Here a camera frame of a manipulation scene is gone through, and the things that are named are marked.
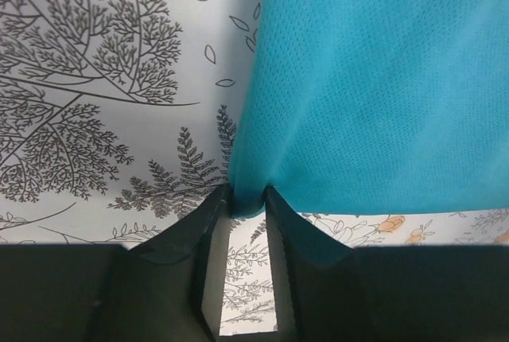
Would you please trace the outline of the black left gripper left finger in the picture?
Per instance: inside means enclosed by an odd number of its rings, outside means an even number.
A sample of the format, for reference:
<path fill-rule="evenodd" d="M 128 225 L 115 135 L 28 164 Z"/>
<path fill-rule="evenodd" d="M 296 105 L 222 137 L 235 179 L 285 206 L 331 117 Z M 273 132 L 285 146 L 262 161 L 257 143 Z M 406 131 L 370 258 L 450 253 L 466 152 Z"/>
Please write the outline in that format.
<path fill-rule="evenodd" d="M 4 244 L 4 341 L 216 341 L 229 239 L 228 185 L 127 249 Z"/>

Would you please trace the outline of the teal t-shirt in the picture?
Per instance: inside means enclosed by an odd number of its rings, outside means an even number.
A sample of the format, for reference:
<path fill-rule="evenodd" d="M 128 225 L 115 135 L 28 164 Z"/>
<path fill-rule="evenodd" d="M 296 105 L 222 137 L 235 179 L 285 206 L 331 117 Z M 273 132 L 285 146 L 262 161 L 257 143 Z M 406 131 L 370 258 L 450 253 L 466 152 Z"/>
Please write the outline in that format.
<path fill-rule="evenodd" d="M 262 0 L 234 213 L 508 205 L 508 0 Z"/>

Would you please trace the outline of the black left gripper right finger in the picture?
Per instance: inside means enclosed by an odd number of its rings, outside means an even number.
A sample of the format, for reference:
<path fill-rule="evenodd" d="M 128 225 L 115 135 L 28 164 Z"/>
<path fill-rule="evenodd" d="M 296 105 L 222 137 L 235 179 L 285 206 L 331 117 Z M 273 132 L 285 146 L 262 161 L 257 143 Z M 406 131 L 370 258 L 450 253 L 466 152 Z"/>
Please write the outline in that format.
<path fill-rule="evenodd" d="M 264 199 L 280 340 L 507 340 L 507 247 L 353 249 Z"/>

